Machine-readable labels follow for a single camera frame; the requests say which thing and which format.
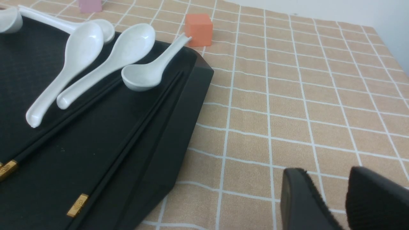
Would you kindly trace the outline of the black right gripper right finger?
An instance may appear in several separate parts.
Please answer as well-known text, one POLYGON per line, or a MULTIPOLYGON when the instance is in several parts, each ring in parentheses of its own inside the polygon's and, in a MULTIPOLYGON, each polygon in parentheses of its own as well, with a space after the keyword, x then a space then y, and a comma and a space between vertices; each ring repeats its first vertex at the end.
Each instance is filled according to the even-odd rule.
POLYGON ((409 191, 371 169, 353 166, 346 214, 352 230, 407 230, 409 191))

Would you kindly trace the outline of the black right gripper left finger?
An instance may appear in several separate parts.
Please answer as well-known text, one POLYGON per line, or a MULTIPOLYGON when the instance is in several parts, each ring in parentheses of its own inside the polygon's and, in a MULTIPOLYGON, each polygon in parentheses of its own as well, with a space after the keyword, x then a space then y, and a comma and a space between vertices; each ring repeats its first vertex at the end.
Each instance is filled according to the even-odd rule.
POLYGON ((308 173, 286 168, 282 174, 281 220, 284 230, 342 230, 308 173))

